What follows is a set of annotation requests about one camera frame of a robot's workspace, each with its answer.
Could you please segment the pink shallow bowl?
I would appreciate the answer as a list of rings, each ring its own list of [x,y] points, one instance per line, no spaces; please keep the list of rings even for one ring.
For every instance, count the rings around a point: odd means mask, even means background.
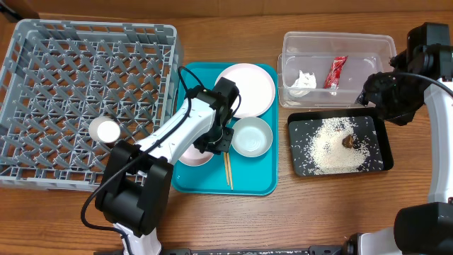
[[[211,152],[201,153],[200,150],[196,149],[192,144],[185,150],[179,161],[186,166],[201,166],[206,164],[213,156],[214,154]]]

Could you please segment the grey-green bowl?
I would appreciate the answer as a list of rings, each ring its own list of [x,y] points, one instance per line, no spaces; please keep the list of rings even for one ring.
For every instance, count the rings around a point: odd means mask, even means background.
[[[259,157],[265,154],[273,143],[271,127],[261,118],[247,117],[233,125],[232,147],[242,156]]]

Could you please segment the brown meat piece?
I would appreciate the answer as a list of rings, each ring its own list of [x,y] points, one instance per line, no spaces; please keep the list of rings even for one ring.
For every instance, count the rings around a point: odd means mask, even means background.
[[[345,148],[353,148],[354,147],[354,137],[353,135],[347,135],[343,141],[342,141],[342,145],[345,147]]]

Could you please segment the red snack wrapper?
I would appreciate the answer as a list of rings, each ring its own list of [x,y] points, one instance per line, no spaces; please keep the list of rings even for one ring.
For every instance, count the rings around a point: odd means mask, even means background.
[[[343,70],[345,63],[348,60],[348,56],[335,57],[331,68],[326,76],[323,87],[325,89],[331,90],[330,94],[332,96],[336,95],[336,90],[338,89],[340,74]]]

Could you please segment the cooked white rice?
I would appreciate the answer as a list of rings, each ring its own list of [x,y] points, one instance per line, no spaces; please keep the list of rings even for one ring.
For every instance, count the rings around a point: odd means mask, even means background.
[[[288,125],[293,170],[298,176],[381,171],[384,162],[369,116],[292,121]],[[353,135],[354,147],[342,145]]]

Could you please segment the white tissue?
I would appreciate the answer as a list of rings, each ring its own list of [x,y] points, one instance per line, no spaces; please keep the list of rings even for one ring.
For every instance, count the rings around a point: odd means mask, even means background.
[[[316,88],[316,77],[314,73],[304,73],[302,70],[299,70],[299,76],[290,86],[289,94],[292,97],[299,98],[307,95],[310,92],[310,89]]]

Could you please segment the white small cup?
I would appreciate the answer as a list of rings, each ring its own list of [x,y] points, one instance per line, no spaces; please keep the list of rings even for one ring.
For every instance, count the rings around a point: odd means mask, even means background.
[[[120,126],[112,119],[100,116],[91,121],[88,133],[92,140],[96,142],[112,143],[119,139]]]

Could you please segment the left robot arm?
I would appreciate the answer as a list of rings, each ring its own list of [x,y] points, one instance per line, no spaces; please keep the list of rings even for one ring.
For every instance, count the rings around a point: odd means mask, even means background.
[[[91,195],[123,241],[122,254],[160,254],[156,227],[166,210],[173,168],[189,147],[228,152],[234,131],[228,127],[239,97],[235,83],[221,78],[213,89],[189,89],[178,112],[150,136],[111,150],[101,185]]]

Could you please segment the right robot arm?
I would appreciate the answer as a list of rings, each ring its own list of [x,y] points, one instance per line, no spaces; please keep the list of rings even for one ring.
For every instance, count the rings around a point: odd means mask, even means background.
[[[452,45],[449,26],[424,23],[407,34],[407,48],[391,72],[370,75],[356,102],[406,125],[426,105],[432,140],[432,177],[426,204],[403,208],[393,227],[354,234],[343,254],[452,253]]]

